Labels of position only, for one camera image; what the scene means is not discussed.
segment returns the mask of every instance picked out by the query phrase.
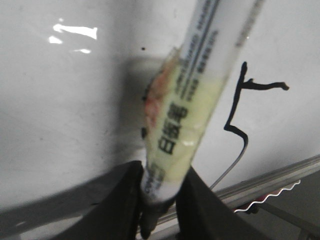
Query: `black marker drawing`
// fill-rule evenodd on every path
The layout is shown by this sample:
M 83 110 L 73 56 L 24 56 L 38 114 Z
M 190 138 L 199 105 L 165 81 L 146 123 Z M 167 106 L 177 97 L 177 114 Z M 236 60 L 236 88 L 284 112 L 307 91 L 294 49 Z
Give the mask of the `black marker drawing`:
M 239 128 L 237 128 L 236 126 L 231 125 L 231 121 L 232 121 L 232 119 L 233 119 L 233 117 L 235 115 L 235 112 L 236 112 L 236 109 L 237 109 L 237 105 L 238 105 L 238 102 L 239 102 L 239 99 L 240 99 L 241 90 L 242 89 L 269 90 L 269 89 L 274 89 L 274 88 L 281 88 L 281 89 L 287 91 L 289 89 L 289 87 L 286 85 L 285 82 L 274 82 L 274 83 L 270 83 L 270 84 L 259 84 L 259 83 L 255 83 L 253 78 L 250 78 L 248 81 L 245 82 L 245 76 L 246 76 L 247 70 L 248 70 L 247 62 L 244 62 L 242 64 L 240 77 L 239 77 L 238 83 L 236 85 L 231 111 L 230 111 L 228 120 L 226 121 L 226 123 L 224 125 L 224 128 L 223 128 L 224 130 L 226 130 L 228 132 L 232 132 L 232 133 L 240 136 L 243 139 L 243 148 L 242 148 L 240 154 L 238 155 L 238 157 L 235 159 L 235 161 L 210 186 L 210 189 L 213 189 L 231 171 L 231 169 L 239 162 L 239 160 L 244 155 L 244 153 L 245 153 L 245 151 L 247 149 L 247 146 L 248 146 L 248 142 L 249 142 L 248 135 L 245 132 L 243 132 L 242 130 L 240 130 Z

